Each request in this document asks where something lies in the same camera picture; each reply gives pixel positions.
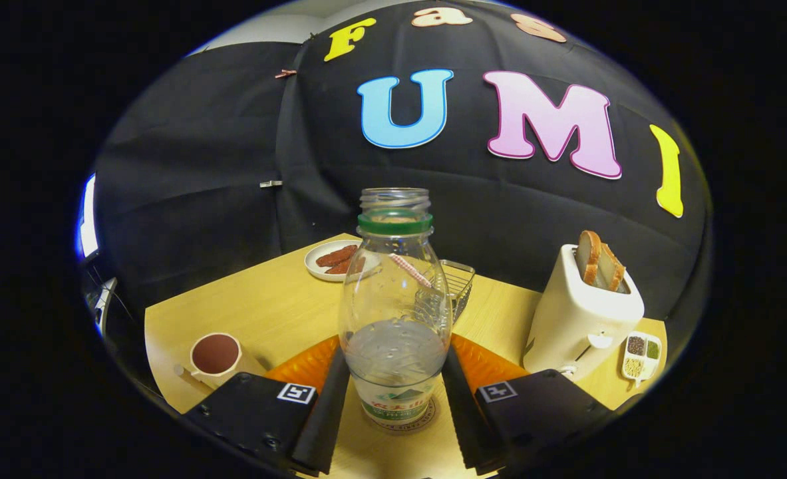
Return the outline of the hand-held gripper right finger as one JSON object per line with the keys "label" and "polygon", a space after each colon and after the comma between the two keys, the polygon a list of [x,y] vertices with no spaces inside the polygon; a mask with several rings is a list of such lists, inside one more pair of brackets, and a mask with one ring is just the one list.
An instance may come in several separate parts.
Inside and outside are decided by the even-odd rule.
{"label": "hand-held gripper right finger", "polygon": [[544,470],[614,418],[559,372],[529,373],[460,335],[442,378],[465,466],[479,474]]}

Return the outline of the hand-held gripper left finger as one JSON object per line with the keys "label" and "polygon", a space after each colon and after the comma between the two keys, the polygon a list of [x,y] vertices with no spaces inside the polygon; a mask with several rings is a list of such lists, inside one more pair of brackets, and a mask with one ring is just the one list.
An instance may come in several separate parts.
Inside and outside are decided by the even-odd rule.
{"label": "hand-held gripper left finger", "polygon": [[184,418],[247,457],[318,476],[330,471],[348,384],[332,336],[262,376],[236,373]]}

